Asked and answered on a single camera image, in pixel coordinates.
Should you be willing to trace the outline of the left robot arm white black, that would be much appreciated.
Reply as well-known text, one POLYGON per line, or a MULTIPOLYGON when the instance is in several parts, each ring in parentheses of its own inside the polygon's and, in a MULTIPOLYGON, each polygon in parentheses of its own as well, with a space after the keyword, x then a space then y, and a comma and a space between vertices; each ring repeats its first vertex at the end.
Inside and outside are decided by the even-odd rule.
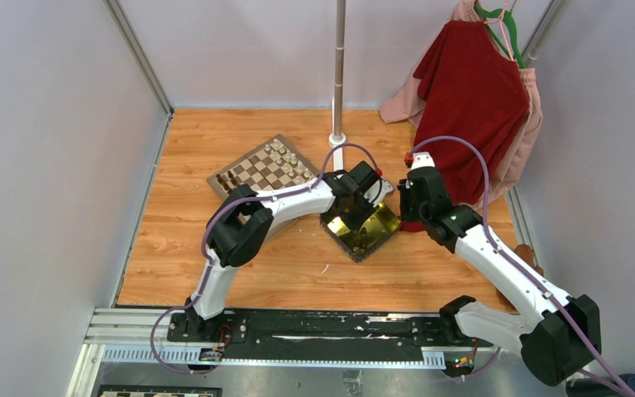
POLYGON ((396 232, 399 220, 384 204, 394 185, 362 161, 352 170, 322 171, 295 186, 255 191, 234 188, 213 214, 202 239, 206 264, 198 287, 173 322, 176 330, 212 341, 230 328, 218 315, 239 268, 252 261, 281 224, 317 214, 321 227, 356 263, 362 263, 396 232))

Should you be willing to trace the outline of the wooden folding chess board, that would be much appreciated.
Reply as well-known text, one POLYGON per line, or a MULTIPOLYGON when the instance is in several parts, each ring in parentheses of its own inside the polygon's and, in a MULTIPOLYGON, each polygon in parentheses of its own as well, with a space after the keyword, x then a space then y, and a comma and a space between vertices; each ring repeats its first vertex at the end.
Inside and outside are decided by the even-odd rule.
POLYGON ((224 200, 240 184, 255 191, 292 187, 315 179, 319 169, 288 138, 276 135, 207 177, 224 200))

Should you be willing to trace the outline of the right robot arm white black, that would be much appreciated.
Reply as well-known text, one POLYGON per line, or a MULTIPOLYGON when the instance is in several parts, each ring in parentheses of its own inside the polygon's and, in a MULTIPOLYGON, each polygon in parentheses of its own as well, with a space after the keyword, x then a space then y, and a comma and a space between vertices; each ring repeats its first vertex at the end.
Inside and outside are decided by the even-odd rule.
POLYGON ((544 385, 556 386, 594 360, 601 350, 599 307, 583 294, 570 296, 548 282, 506 246, 467 205, 455 205, 442 174, 432 166, 410 170, 397 189, 401 217, 473 265, 514 306, 514 314, 462 295, 441 307, 444 342, 475 337, 519 356, 544 385))

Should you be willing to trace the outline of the gold metal tray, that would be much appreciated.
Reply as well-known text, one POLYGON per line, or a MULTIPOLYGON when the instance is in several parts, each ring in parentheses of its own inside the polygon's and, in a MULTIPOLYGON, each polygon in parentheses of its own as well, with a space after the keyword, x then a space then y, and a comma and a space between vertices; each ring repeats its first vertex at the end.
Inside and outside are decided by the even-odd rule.
POLYGON ((380 203, 376 211, 355 231, 337 216, 321 214, 320 224, 350 260, 360 265, 396 234, 401 220, 387 205, 380 203))

